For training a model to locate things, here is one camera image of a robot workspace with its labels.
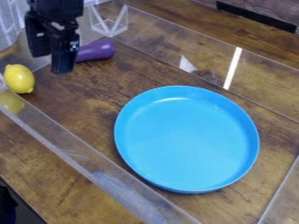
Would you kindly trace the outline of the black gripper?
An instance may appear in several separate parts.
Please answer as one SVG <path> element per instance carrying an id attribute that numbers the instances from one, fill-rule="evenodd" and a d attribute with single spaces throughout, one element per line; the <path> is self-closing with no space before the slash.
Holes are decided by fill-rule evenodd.
<path id="1" fill-rule="evenodd" d="M 34 57 L 51 54 L 51 70 L 66 74 L 74 70 L 80 49 L 78 18 L 84 0 L 27 0 L 26 35 Z M 52 37 L 46 33 L 59 33 Z"/>

